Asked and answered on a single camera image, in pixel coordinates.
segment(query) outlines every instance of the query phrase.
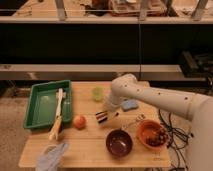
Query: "small green object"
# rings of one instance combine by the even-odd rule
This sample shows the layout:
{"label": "small green object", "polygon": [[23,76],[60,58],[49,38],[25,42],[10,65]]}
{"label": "small green object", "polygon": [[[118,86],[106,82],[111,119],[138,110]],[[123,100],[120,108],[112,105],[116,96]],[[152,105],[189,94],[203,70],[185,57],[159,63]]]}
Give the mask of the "small green object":
{"label": "small green object", "polygon": [[93,100],[100,102],[103,100],[103,89],[101,87],[96,87],[92,90]]}
{"label": "small green object", "polygon": [[72,118],[70,80],[35,84],[32,86],[24,120],[25,129],[50,127],[55,121],[58,99],[56,93],[63,88],[66,97],[62,99],[62,123],[69,123]]}

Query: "kitchen utensil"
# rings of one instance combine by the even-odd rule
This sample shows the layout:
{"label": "kitchen utensil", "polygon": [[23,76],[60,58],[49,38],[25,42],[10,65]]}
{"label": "kitchen utensil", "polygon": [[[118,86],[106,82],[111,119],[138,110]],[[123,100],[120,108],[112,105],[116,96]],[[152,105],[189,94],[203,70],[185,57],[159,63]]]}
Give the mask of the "kitchen utensil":
{"label": "kitchen utensil", "polygon": [[113,130],[106,138],[108,151],[116,157],[124,157],[132,150],[132,139],[121,129]]}
{"label": "kitchen utensil", "polygon": [[137,137],[145,147],[156,152],[161,151],[168,140],[165,128],[160,123],[149,119],[139,124]]}
{"label": "kitchen utensil", "polygon": [[62,88],[59,88],[58,94],[56,94],[56,98],[58,98],[57,108],[56,108],[56,118],[55,123],[50,131],[49,140],[53,140],[54,138],[58,140],[58,133],[61,126],[61,103],[62,98],[66,97],[66,93],[63,92]]}

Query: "towel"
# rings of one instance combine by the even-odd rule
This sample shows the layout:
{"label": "towel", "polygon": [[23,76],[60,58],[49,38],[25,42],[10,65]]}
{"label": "towel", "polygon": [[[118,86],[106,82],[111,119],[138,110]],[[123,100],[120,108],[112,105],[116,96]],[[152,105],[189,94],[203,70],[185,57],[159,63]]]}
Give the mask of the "towel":
{"label": "towel", "polygon": [[61,143],[40,155],[36,163],[36,171],[57,171],[59,161],[68,147],[69,144]]}

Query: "bowl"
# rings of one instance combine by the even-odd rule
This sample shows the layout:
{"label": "bowl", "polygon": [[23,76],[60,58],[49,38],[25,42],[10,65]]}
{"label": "bowl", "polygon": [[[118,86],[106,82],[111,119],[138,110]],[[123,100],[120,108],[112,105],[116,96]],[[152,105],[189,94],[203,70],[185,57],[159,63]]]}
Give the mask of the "bowl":
{"label": "bowl", "polygon": [[140,122],[137,137],[145,147],[155,152],[160,152],[168,141],[166,129],[160,123],[148,119]]}
{"label": "bowl", "polygon": [[124,157],[132,150],[132,139],[121,129],[111,131],[106,138],[106,147],[115,157]]}

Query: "wooden table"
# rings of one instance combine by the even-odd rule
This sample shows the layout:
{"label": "wooden table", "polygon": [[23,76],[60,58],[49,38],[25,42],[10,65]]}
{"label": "wooden table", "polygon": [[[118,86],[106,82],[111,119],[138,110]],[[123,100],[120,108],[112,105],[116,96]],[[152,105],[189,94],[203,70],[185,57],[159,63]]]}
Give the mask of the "wooden table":
{"label": "wooden table", "polygon": [[[143,86],[148,86],[147,82],[141,82]],[[95,118],[95,113],[103,110],[102,102],[92,100],[92,89],[102,87],[104,94],[108,95],[110,82],[73,82],[73,114],[85,115],[87,127],[77,130],[73,127],[64,129],[60,135],[60,141],[48,141],[46,130],[32,133],[23,149],[19,166],[22,168],[35,167],[37,157],[52,144],[68,142],[69,149],[64,153],[60,167],[62,168],[147,168],[147,167],[169,167],[170,158],[167,149],[160,153],[154,153],[146,149],[136,138],[136,128],[134,125],[128,128],[128,132],[133,140],[131,153],[122,158],[112,157],[106,149],[105,139],[107,134],[135,119],[139,114],[144,114],[147,118],[158,120],[157,110],[153,106],[139,102],[139,109],[122,112],[120,115],[103,125],[99,125]]]}

